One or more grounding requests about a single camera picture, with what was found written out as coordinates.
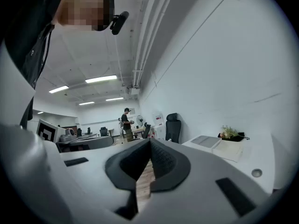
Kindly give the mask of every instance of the black slot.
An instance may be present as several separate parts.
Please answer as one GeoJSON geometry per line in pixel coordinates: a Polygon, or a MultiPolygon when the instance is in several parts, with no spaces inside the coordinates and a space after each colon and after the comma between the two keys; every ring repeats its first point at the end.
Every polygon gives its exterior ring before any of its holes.
{"type": "Polygon", "coordinates": [[[216,183],[239,216],[244,216],[256,207],[229,178],[216,180],[216,183]]]}
{"type": "Polygon", "coordinates": [[[88,159],[87,158],[78,158],[78,159],[64,161],[64,163],[67,167],[77,165],[77,164],[80,164],[83,162],[88,162],[88,159]]]}

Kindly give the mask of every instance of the person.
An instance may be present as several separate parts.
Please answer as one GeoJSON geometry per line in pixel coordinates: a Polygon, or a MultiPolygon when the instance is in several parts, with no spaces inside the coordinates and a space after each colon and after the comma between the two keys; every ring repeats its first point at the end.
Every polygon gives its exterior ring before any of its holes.
{"type": "Polygon", "coordinates": [[[121,116],[121,121],[123,122],[123,130],[126,131],[127,142],[133,140],[133,133],[131,129],[131,122],[128,121],[127,114],[130,112],[129,108],[125,108],[124,114],[121,116]]]}
{"type": "MultiPolygon", "coordinates": [[[[34,89],[45,66],[51,32],[56,24],[102,31],[114,15],[114,0],[23,1],[21,7],[14,10],[17,15],[4,33],[1,49],[6,47],[16,67],[34,89]]],[[[27,120],[33,116],[32,107],[33,99],[20,123],[25,129],[27,120]]]]}

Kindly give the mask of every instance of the khaki pants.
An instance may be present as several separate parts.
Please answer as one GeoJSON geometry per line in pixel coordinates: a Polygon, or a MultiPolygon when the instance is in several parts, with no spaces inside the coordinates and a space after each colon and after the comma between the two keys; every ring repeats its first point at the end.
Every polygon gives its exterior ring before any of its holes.
{"type": "Polygon", "coordinates": [[[133,140],[133,133],[131,129],[125,129],[127,142],[130,142],[133,140]]]}

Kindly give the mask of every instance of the potted plant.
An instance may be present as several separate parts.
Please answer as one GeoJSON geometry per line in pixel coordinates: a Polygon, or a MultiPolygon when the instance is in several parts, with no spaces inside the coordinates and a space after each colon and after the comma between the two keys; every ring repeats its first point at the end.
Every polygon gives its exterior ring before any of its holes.
{"type": "Polygon", "coordinates": [[[245,133],[238,132],[232,127],[222,126],[222,132],[218,135],[218,138],[222,138],[227,141],[240,142],[242,139],[249,140],[250,138],[245,137],[245,133]]]}

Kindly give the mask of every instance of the ceiling light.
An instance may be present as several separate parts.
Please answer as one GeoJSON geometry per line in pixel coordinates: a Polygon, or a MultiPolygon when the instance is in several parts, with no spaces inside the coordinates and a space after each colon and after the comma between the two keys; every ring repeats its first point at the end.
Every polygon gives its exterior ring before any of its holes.
{"type": "Polygon", "coordinates": [[[54,89],[54,90],[51,90],[49,91],[51,94],[55,93],[55,92],[58,92],[58,91],[63,91],[63,90],[66,90],[68,89],[69,87],[68,86],[63,86],[63,87],[60,87],[60,88],[57,88],[57,89],[54,89]]]}
{"type": "Polygon", "coordinates": [[[89,104],[93,104],[94,102],[92,101],[92,102],[87,102],[87,103],[81,103],[81,104],[79,104],[79,105],[89,105],[89,104]]]}
{"type": "Polygon", "coordinates": [[[104,81],[104,80],[115,80],[115,79],[117,79],[117,76],[99,77],[99,78],[88,79],[85,81],[87,83],[92,83],[92,82],[98,82],[98,81],[104,81]]]}
{"type": "Polygon", "coordinates": [[[123,99],[123,97],[121,97],[121,98],[114,98],[114,99],[106,99],[106,101],[117,100],[117,99],[123,99]]]}

